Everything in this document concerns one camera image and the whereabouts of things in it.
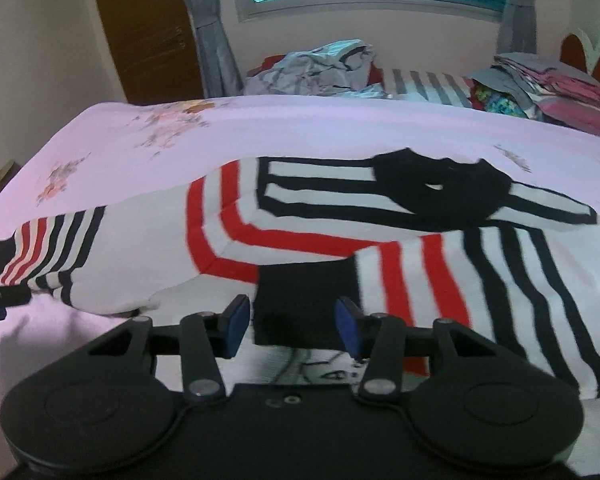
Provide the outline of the grey right curtain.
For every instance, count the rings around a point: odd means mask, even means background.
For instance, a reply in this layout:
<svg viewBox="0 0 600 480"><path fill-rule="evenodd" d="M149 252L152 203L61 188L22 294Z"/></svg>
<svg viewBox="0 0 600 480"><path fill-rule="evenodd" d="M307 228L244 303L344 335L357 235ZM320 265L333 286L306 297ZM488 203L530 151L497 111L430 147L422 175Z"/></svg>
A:
<svg viewBox="0 0 600 480"><path fill-rule="evenodd" d="M535 53L537 44L535 0L506 0L496 52Z"/></svg>

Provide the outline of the brown white scalloped headboard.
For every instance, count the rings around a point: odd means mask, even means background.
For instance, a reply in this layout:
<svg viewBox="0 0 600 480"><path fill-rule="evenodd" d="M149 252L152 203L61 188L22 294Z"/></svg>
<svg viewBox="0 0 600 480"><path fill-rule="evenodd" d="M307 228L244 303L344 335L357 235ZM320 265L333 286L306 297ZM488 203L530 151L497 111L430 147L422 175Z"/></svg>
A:
<svg viewBox="0 0 600 480"><path fill-rule="evenodd" d="M560 45L559 58L600 83L600 42L593 44L584 30L573 27L567 32Z"/></svg>

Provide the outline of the grey white striped cloth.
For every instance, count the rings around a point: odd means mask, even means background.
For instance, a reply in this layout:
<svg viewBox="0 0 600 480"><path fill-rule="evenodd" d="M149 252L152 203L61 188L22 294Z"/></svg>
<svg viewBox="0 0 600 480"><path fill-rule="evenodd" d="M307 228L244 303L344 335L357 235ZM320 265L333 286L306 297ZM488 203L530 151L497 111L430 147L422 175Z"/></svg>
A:
<svg viewBox="0 0 600 480"><path fill-rule="evenodd" d="M471 83L463 76L392 68L384 71L384 88L390 96L402 101L472 107Z"/></svg>

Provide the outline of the grey left curtain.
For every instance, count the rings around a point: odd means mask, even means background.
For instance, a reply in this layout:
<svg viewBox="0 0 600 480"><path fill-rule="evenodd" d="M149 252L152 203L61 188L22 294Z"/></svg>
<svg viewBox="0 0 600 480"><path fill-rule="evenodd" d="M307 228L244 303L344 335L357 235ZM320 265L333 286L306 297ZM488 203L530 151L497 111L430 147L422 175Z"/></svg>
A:
<svg viewBox="0 0 600 480"><path fill-rule="evenodd" d="M204 96L238 96L242 76L222 23L221 0L183 1L193 23Z"/></svg>

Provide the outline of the colourful floral folded cloth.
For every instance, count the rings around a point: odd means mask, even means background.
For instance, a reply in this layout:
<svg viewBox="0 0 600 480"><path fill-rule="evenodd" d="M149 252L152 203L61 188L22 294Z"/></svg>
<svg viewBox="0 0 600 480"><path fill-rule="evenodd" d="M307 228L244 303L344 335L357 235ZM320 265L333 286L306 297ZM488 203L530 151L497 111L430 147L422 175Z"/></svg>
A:
<svg viewBox="0 0 600 480"><path fill-rule="evenodd" d="M527 114L509 94L497 92L478 82L471 88L470 102L475 110L527 118Z"/></svg>

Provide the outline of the stack of folded pink clothes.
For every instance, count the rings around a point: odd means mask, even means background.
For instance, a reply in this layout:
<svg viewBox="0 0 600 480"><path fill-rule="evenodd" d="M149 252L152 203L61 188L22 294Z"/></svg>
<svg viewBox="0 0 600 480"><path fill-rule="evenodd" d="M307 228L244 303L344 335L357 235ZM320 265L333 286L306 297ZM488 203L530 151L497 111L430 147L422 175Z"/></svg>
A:
<svg viewBox="0 0 600 480"><path fill-rule="evenodd" d="M524 52L494 56L488 68L468 76L497 92L509 94L527 114L547 122L600 136L600 83L563 62Z"/></svg>

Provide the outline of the crumpled grey white clothes pile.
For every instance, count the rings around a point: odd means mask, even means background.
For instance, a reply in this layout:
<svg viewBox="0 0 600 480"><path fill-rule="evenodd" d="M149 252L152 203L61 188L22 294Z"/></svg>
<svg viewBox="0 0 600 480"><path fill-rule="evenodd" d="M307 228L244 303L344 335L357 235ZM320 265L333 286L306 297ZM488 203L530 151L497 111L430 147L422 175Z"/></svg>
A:
<svg viewBox="0 0 600 480"><path fill-rule="evenodd" d="M342 96L385 99L375 51L359 39L266 58L245 80L245 96Z"/></svg>

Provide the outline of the brown wooden door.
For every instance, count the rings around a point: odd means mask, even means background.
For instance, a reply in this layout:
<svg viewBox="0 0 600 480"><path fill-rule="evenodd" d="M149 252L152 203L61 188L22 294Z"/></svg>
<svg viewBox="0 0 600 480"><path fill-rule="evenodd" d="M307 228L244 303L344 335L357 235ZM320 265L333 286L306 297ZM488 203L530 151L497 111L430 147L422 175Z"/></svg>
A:
<svg viewBox="0 0 600 480"><path fill-rule="evenodd" d="M201 99L201 74L183 0L96 0L126 100Z"/></svg>

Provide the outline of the pink floral bedsheet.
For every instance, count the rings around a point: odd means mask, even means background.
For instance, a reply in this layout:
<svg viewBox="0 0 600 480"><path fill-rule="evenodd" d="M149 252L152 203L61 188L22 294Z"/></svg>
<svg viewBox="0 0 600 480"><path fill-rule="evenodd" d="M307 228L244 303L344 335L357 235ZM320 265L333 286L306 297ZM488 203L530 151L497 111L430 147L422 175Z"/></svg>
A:
<svg viewBox="0 0 600 480"><path fill-rule="evenodd" d="M192 183L228 162L278 157L361 160L411 150L462 164L485 160L513 180L548 188L600 215L600 138L577 130L445 105L309 96L243 96L153 106L95 105L60 129L0 195L0 240L24 222L121 203ZM35 292L0 322L0 407L20 380L134 314L156 325L222 311L194 285L155 307L99 315ZM228 384L353 385L361 367L335 350L262 346L252 322ZM584 428L570 465L600 477L600 398L582 398ZM0 427L0 479L15 460Z"/></svg>

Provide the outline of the striped red black white sweater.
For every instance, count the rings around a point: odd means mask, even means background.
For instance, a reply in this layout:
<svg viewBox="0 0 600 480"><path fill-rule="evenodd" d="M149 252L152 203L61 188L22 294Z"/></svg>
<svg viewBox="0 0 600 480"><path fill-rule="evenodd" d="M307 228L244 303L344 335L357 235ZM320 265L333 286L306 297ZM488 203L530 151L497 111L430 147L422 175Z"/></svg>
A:
<svg viewBox="0 0 600 480"><path fill-rule="evenodd" d="M114 315L194 285L252 299L262 346L338 350L335 302L452 318L600 398L600 215L485 160L411 150L260 157L121 203L24 222L0 286Z"/></svg>

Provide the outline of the grey curtain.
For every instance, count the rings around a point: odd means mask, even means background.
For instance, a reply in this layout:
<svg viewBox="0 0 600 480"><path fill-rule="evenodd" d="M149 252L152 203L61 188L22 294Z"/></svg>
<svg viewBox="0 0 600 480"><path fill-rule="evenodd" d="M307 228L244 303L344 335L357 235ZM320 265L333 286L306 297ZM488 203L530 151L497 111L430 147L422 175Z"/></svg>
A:
<svg viewBox="0 0 600 480"><path fill-rule="evenodd" d="M193 23L204 96L238 96L242 76L222 23L221 0L183 1Z"/></svg>
<svg viewBox="0 0 600 480"><path fill-rule="evenodd" d="M535 53L537 44L535 0L506 0L496 52Z"/></svg>

